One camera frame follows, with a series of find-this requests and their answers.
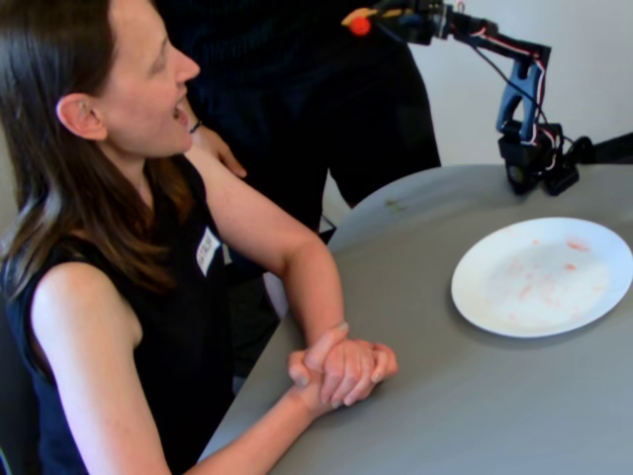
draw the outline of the black sleeveless top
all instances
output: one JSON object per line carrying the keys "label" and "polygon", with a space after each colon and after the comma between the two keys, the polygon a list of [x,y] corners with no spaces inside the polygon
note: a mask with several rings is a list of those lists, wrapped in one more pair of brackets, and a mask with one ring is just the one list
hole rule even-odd
{"label": "black sleeveless top", "polygon": [[54,382],[37,366],[29,344],[35,290],[58,264],[80,261],[99,268],[135,311],[142,327],[142,341],[134,354],[136,370],[172,473],[195,465],[232,402],[230,322],[218,230],[197,170],[185,157],[170,159],[182,170],[195,198],[189,218],[179,225],[175,206],[160,191],[154,192],[152,241],[168,249],[168,269],[176,289],[155,294],[138,287],[95,246],[68,238],[54,247],[26,290],[7,305],[12,331],[40,401],[40,457],[45,474],[87,473]]}

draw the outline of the wire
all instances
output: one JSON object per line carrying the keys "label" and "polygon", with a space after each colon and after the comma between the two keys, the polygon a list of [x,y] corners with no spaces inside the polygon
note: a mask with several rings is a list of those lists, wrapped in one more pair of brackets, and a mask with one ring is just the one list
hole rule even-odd
{"label": "wire", "polygon": [[554,136],[550,134],[548,131],[546,131],[545,129],[541,129],[541,130],[543,131],[543,134],[545,134],[549,138],[550,142],[552,143],[552,147],[553,148],[558,147],[558,138],[554,139]]}
{"label": "wire", "polygon": [[529,57],[534,57],[534,53],[532,53],[531,51],[528,51],[527,49],[523,49],[522,47],[514,47],[513,45],[509,45],[506,42],[502,42],[501,40],[498,40],[497,38],[489,37],[488,35],[486,35],[487,30],[488,30],[487,27],[483,27],[478,32],[472,34],[471,38],[475,38],[475,37],[485,38],[489,42],[494,43],[495,45],[498,45],[500,47],[510,49],[514,52],[518,52],[519,54],[525,54],[526,56],[529,56]]}
{"label": "wire", "polygon": [[530,94],[527,94],[525,91],[522,91],[516,84],[514,84],[512,81],[510,81],[510,79],[503,73],[503,71],[501,71],[501,69],[489,58],[487,57],[485,54],[483,54],[478,47],[476,47],[475,45],[472,45],[470,43],[468,43],[468,46],[471,47],[472,49],[475,50],[475,52],[482,57],[482,59],[487,62],[496,72],[499,76],[501,76],[503,78],[503,80],[506,82],[507,85],[509,85],[510,87],[516,89],[520,94],[524,95],[525,97],[527,97],[537,108],[538,113],[539,113],[539,117],[543,118],[543,121],[545,122],[545,124],[549,124],[549,121],[547,120],[547,117],[545,116],[545,113],[543,112],[543,109],[541,107],[541,105],[536,101],[536,99],[534,99],[533,96],[531,96]]}

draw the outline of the gray table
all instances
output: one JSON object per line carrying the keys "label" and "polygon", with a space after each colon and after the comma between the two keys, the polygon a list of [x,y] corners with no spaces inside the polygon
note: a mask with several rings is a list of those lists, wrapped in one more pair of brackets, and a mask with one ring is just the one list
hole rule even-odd
{"label": "gray table", "polygon": [[[274,474],[633,473],[633,297],[582,330],[537,340],[480,331],[450,298],[479,239],[549,216],[591,220],[633,244],[633,167],[597,166],[558,198],[517,198],[501,166],[416,174],[358,206],[331,249],[352,335],[383,341],[401,373],[310,428]],[[247,429],[289,386],[301,339],[284,322],[211,440]]]}

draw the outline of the white name tag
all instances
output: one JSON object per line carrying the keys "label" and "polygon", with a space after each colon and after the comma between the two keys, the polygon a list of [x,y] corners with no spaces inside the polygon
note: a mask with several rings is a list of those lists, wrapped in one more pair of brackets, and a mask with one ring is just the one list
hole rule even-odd
{"label": "white name tag", "polygon": [[222,244],[220,241],[213,235],[209,228],[205,229],[205,235],[200,241],[200,245],[198,246],[198,265],[200,266],[200,270],[202,273],[207,276],[209,272],[209,266],[214,260],[214,256],[216,255],[216,251],[220,248]]}

